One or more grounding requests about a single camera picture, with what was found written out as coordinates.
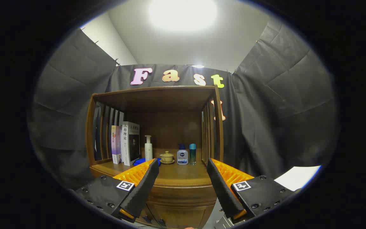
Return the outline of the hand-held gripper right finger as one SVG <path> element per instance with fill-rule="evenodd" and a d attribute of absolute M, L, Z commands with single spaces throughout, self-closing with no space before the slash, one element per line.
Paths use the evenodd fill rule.
<path fill-rule="evenodd" d="M 213 158 L 207 161 L 207 172 L 225 217 L 232 223 L 274 210 L 300 191 L 288 189 L 267 175 L 253 177 Z"/>

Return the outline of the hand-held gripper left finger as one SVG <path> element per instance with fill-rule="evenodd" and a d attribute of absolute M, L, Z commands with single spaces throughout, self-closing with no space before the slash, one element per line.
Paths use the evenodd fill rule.
<path fill-rule="evenodd" d="M 116 176 L 102 175 L 75 190 L 87 204 L 110 216 L 134 223 L 140 217 L 159 174 L 154 158 Z"/>

